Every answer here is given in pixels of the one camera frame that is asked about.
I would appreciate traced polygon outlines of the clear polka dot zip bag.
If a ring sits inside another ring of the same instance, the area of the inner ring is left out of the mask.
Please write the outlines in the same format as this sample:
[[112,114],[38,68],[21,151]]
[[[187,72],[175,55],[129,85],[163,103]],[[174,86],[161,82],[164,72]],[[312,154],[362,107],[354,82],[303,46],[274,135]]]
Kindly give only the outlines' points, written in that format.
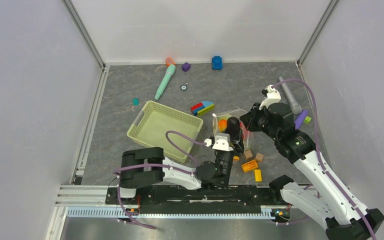
[[231,144],[241,153],[251,150],[254,143],[253,134],[240,120],[240,117],[246,113],[247,111],[243,109],[235,109],[212,114],[213,135],[229,134]]

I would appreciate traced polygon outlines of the green orange toy mango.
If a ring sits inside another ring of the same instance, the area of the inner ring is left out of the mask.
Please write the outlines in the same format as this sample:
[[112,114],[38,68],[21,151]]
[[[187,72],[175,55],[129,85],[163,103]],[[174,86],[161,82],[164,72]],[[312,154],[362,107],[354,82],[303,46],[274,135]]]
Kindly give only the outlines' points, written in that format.
[[217,121],[217,129],[220,133],[225,131],[227,128],[227,119],[220,119]]

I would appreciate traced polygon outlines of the purple toy eggplant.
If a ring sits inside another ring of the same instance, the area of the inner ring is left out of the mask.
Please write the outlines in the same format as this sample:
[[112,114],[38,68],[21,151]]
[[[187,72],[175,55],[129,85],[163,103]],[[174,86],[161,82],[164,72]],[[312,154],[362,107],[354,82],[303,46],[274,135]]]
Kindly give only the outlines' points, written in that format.
[[234,116],[229,117],[227,119],[227,128],[224,132],[230,135],[231,140],[241,140],[242,129],[240,120]]

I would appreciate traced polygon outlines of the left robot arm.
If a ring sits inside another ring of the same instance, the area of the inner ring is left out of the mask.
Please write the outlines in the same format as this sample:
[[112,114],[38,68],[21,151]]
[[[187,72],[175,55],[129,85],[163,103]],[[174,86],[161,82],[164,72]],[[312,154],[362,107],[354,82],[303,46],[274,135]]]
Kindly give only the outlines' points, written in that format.
[[227,186],[234,159],[239,156],[232,146],[221,149],[210,144],[214,138],[205,140],[205,145],[214,150],[215,159],[204,161],[197,167],[178,164],[164,156],[161,147],[128,150],[122,154],[121,167],[114,170],[118,183],[118,197],[125,204],[133,203],[137,190],[159,183],[169,183],[198,190],[207,187]]

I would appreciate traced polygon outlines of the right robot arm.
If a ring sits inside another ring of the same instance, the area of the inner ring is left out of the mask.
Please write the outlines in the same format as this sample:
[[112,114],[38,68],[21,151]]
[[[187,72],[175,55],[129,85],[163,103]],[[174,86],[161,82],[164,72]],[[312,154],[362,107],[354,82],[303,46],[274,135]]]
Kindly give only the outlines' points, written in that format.
[[342,183],[324,160],[313,139],[296,128],[294,115],[285,103],[260,107],[239,118],[250,132],[273,139],[278,152],[300,170],[323,197],[319,199],[282,175],[269,183],[269,199],[289,203],[316,221],[330,240],[368,240],[384,221],[377,208],[369,209]]

